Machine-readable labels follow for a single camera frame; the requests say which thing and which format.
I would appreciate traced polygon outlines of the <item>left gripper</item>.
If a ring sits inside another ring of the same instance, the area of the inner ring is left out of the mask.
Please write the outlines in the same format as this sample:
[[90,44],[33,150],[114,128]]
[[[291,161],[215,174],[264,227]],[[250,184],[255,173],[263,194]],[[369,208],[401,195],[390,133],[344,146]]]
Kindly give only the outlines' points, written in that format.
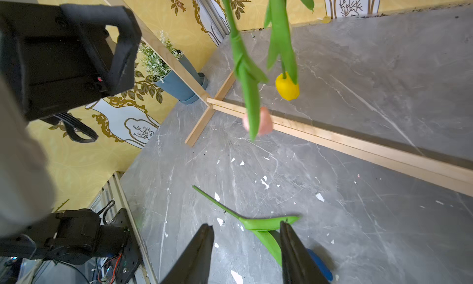
[[[106,26],[119,31],[112,51]],[[28,121],[131,89],[142,32],[124,6],[1,2],[1,74]]]

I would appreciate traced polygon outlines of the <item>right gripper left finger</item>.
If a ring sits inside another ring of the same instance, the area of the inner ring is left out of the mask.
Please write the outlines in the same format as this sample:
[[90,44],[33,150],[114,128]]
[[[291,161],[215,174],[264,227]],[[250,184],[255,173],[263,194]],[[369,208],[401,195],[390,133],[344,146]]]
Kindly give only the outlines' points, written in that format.
[[214,246],[214,230],[202,224],[162,284],[207,284]]

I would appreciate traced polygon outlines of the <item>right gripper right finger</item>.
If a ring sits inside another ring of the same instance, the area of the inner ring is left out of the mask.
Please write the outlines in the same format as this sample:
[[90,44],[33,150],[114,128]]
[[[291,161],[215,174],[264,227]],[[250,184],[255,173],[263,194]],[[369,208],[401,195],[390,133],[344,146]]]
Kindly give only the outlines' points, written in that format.
[[306,248],[292,226],[280,223],[282,277],[284,284],[328,284],[329,268],[314,251]]

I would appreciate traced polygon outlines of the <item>blue tulip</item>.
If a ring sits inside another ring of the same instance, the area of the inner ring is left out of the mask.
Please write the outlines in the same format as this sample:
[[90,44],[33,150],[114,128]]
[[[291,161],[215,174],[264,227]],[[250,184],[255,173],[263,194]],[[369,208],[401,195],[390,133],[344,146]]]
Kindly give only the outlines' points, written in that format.
[[[276,262],[282,267],[282,251],[280,243],[280,223],[286,222],[289,225],[292,225],[294,222],[299,220],[297,216],[283,216],[283,217],[273,217],[267,219],[247,219],[225,205],[221,204],[219,201],[199,189],[197,186],[193,186],[197,192],[206,197],[209,201],[217,205],[219,208],[223,209],[233,217],[237,218],[244,229],[251,231],[260,242],[266,247],[268,252],[273,256]],[[333,281],[333,274],[329,269],[329,283]]]

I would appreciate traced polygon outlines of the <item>pink tulip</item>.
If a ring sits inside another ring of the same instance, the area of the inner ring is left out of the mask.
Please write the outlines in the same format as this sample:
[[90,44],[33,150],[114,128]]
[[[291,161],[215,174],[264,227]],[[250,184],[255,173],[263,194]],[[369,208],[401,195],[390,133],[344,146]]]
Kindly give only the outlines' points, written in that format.
[[234,58],[234,74],[241,83],[248,115],[249,135],[250,139],[254,141],[259,133],[261,124],[258,84],[267,83],[268,79],[264,72],[254,63],[246,50],[243,39],[237,29],[230,0],[221,0],[221,2],[224,6],[230,28],[230,44]]

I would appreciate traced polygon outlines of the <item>yellow tulip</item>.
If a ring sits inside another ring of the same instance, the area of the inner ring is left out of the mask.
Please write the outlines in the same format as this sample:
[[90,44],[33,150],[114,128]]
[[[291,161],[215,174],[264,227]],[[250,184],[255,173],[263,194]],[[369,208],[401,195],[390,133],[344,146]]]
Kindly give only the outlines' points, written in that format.
[[299,97],[298,64],[291,43],[291,29],[287,13],[287,0],[269,0],[264,27],[271,27],[267,68],[279,59],[282,74],[275,81],[277,91],[287,101]]

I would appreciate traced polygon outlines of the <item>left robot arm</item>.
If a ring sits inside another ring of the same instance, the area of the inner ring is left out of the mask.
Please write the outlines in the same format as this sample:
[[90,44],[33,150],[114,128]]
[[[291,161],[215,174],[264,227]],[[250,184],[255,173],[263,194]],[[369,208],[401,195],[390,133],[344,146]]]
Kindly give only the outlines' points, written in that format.
[[126,284],[142,257],[129,215],[54,211],[54,185],[27,125],[63,123],[76,142],[97,134],[69,110],[128,90],[142,33],[124,6],[1,3],[1,256],[70,267],[93,258]]

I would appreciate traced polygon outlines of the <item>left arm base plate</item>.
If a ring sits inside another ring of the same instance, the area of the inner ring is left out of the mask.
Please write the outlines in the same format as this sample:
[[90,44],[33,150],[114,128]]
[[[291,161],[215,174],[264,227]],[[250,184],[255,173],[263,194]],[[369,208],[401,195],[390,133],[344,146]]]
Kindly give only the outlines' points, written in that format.
[[117,212],[112,225],[122,228],[126,234],[126,239],[121,247],[121,259],[115,269],[115,284],[128,284],[142,264],[142,255],[133,224],[125,208],[121,208]]

